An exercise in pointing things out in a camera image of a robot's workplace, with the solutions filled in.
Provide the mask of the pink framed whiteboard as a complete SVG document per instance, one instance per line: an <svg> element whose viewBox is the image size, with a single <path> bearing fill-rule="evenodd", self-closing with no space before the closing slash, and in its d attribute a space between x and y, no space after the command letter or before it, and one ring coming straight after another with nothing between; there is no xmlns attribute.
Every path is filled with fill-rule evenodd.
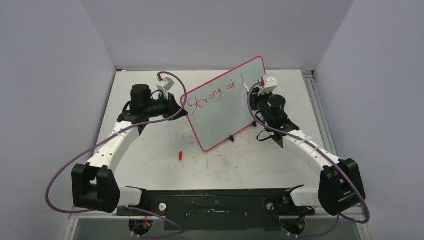
<svg viewBox="0 0 424 240"><path fill-rule="evenodd" d="M203 152L228 140L230 135L251 124L248 92L266 75L264 59L256 56L241 65L195 87L180 98L187 119Z"/></svg>

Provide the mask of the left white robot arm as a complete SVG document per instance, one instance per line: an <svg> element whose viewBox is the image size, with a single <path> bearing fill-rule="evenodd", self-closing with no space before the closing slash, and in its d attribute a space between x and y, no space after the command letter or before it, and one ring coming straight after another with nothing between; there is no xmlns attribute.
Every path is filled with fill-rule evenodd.
<svg viewBox="0 0 424 240"><path fill-rule="evenodd" d="M158 85L159 95L153 98L153 91L148 85L132 86L130 101L118 116L111 139L101 144L85 164L76 164L71 171L75 207L105 213L129 207L138 216L149 210L149 201L142 197L144 190L119 186L114 173L151 118L163 117L165 121L174 121L187 116L187 111L177 103L170 89L169 84Z"/></svg>

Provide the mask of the white red marker pen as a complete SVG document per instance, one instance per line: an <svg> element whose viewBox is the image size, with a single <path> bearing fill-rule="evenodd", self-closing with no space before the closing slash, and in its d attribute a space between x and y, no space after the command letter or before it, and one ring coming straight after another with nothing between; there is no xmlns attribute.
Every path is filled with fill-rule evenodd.
<svg viewBox="0 0 424 240"><path fill-rule="evenodd" d="M247 86L245 82L243 82L243 86L246 88L247 92L250 92L250 88Z"/></svg>

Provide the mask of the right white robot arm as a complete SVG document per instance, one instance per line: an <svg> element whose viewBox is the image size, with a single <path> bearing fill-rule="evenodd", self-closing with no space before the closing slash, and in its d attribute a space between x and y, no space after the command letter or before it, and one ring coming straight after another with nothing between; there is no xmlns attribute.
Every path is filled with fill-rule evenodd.
<svg viewBox="0 0 424 240"><path fill-rule="evenodd" d="M344 211L361 205L370 216L358 164L351 158L341 159L313 142L284 112L285 99L252 86L247 92L247 107L252 118L268 132L281 148L296 155L319 176L318 187L305 185L289 190L283 209L296 214L302 207L322 208L331 216L344 216Z"/></svg>

